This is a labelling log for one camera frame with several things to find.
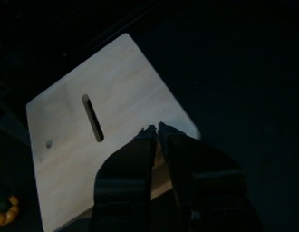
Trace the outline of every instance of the yellow object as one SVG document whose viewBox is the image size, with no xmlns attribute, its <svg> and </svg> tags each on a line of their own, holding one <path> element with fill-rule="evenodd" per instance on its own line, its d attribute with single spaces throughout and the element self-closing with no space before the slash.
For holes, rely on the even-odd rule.
<svg viewBox="0 0 299 232">
<path fill-rule="evenodd" d="M 0 227 L 9 224 L 19 216 L 19 198 L 13 195 L 11 198 L 0 199 Z"/>
</svg>

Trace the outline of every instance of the black tool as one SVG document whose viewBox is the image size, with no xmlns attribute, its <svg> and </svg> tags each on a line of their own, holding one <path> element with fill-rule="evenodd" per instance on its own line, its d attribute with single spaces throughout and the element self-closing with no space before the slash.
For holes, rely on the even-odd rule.
<svg viewBox="0 0 299 232">
<path fill-rule="evenodd" d="M 263 231 L 237 162 L 164 123 L 159 136 L 187 231 Z M 149 126 L 107 159 L 96 178 L 89 232 L 149 231 L 156 140 Z"/>
</svg>

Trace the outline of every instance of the dark background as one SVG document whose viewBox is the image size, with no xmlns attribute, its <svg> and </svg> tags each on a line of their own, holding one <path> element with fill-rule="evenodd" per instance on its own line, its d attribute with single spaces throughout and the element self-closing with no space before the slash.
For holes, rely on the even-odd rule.
<svg viewBox="0 0 299 232">
<path fill-rule="evenodd" d="M 264 231 L 299 231 L 299 0 L 0 1 L 0 92 L 24 125 L 28 101 L 125 32 L 203 141 L 241 165 Z M 0 180 L 23 209 L 0 231 L 43 231 L 31 148 L 3 130 Z M 177 221 L 169 192 L 152 230 Z"/>
</svg>

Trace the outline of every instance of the small hole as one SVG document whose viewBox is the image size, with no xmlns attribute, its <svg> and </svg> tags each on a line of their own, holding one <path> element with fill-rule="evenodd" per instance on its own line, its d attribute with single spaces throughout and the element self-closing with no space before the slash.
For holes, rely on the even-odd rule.
<svg viewBox="0 0 299 232">
<path fill-rule="evenodd" d="M 85 94 L 83 96 L 83 102 L 84 102 L 84 107 L 85 107 L 85 113 L 92 125 L 92 129 L 96 135 L 96 140 L 99 142 L 104 141 L 104 132 L 103 129 L 100 127 L 99 121 L 97 121 L 97 116 L 96 116 L 96 112 L 95 112 L 95 108 L 93 108 L 93 104 L 89 100 L 88 95 Z"/>
<path fill-rule="evenodd" d="M 51 149 L 51 148 L 52 148 L 52 144 L 53 144 L 53 141 L 52 141 L 52 140 L 49 140 L 49 141 L 47 142 L 47 148 L 48 148 L 48 149 Z"/>
</svg>

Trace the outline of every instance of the elongated slot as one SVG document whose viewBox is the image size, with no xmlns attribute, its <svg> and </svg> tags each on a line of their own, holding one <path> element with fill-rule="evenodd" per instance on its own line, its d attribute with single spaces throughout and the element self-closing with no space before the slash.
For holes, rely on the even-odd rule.
<svg viewBox="0 0 299 232">
<path fill-rule="evenodd" d="M 92 129 L 93 129 L 93 132 L 96 135 L 96 140 L 97 140 L 97 142 L 101 142 L 101 141 L 104 141 L 104 132 L 103 132 L 103 129 L 101 129 L 99 121 L 97 121 L 97 116 L 96 116 L 93 104 L 92 104 L 91 99 L 89 99 L 87 94 L 83 97 L 83 102 L 84 102 L 87 116 L 88 116 L 88 119 L 89 119 L 89 122 L 92 125 Z"/>
</svg>

